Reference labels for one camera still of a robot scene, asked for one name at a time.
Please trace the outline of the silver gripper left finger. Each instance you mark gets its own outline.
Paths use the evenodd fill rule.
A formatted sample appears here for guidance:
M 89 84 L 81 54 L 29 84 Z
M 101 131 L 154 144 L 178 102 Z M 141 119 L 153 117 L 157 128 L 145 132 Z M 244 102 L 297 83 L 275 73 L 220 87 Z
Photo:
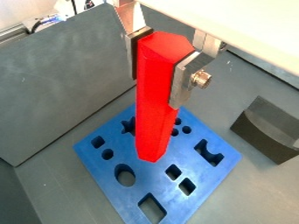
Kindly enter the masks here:
M 144 14 L 138 2 L 113 2 L 116 15 L 124 28 L 128 72 L 136 79 L 137 40 L 153 33 L 145 25 Z

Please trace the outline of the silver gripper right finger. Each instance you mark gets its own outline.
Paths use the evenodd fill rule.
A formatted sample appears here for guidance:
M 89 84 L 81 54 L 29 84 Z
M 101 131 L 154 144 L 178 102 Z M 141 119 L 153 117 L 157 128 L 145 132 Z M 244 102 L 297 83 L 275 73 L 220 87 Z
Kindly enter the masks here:
M 227 44 L 204 31 L 196 30 L 192 38 L 193 52 L 174 65 L 168 104 L 177 109 L 189 99 L 195 87 L 205 88 L 211 83 L 207 65 L 225 50 Z

